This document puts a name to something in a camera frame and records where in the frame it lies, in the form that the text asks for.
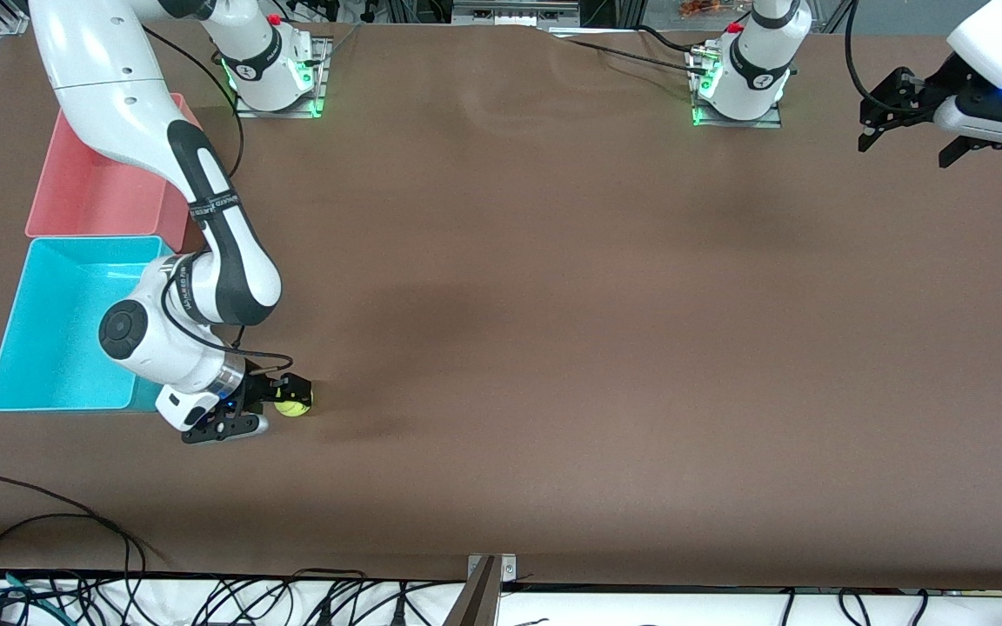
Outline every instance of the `yellow-green ball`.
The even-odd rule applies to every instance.
[[[309,412],[308,405],[302,404],[302,402],[296,402],[295,400],[287,400],[284,402],[276,402],[276,408],[282,416],[287,418],[298,418],[304,415],[304,413]]]

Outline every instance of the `black joint cap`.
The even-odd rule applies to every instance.
[[[99,322],[99,346],[112,360],[127,360],[146,337],[149,316],[140,301],[116,301]]]

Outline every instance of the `blue bin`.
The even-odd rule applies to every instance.
[[[0,348],[0,412],[153,412],[160,386],[99,348],[99,321],[172,253],[160,237],[30,242]]]

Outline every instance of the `brown table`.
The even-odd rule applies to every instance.
[[[856,51],[875,84],[946,46]],[[220,96],[158,57],[229,159]],[[841,39],[799,60],[783,130],[696,128],[670,70],[363,27],[326,117],[247,122],[235,177],[286,285],[245,346],[324,381],[319,415],[201,448],[150,415],[0,415],[0,473],[167,570],[458,577],[509,551],[532,580],[1002,588],[1002,153],[939,170],[927,126],[859,155]],[[32,36],[8,39],[0,337],[55,113]],[[0,487],[0,530],[45,511]],[[122,548],[50,522],[7,565]]]

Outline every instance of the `plastic bin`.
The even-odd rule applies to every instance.
[[[183,95],[172,94],[184,117],[197,124]],[[189,224],[183,194],[149,171],[96,153],[56,114],[41,179],[25,221],[30,237],[158,234],[181,249]]]
[[[0,348],[0,412],[153,412],[160,386],[109,360],[99,321],[166,253],[155,236],[33,239]]]

